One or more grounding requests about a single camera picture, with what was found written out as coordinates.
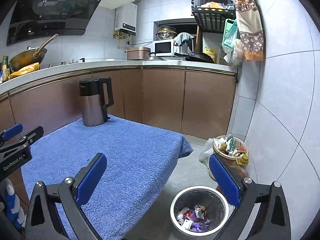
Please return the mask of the blue white gloved hand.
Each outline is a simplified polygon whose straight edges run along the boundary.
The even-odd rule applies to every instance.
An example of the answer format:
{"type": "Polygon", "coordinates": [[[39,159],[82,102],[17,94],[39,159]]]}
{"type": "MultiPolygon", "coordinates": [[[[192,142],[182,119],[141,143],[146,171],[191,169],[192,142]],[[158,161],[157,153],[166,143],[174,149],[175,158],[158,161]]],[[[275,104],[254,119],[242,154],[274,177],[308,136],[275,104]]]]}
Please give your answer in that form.
{"type": "Polygon", "coordinates": [[[17,230],[25,228],[26,215],[20,205],[20,199],[15,193],[10,179],[1,182],[1,202],[4,203],[5,214],[17,230]]]}

